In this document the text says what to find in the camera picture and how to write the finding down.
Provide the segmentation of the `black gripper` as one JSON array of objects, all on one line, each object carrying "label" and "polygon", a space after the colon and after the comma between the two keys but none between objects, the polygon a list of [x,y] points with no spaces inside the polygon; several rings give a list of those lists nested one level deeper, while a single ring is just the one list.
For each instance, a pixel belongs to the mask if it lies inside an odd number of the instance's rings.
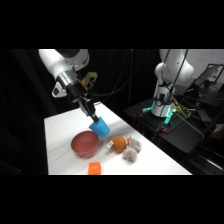
[{"label": "black gripper", "polygon": [[95,106],[93,105],[91,100],[87,98],[87,91],[81,83],[72,83],[67,88],[67,94],[72,101],[78,101],[81,103],[81,105],[83,106],[82,110],[87,117],[91,118],[92,121],[99,121],[99,118],[95,113]]}]

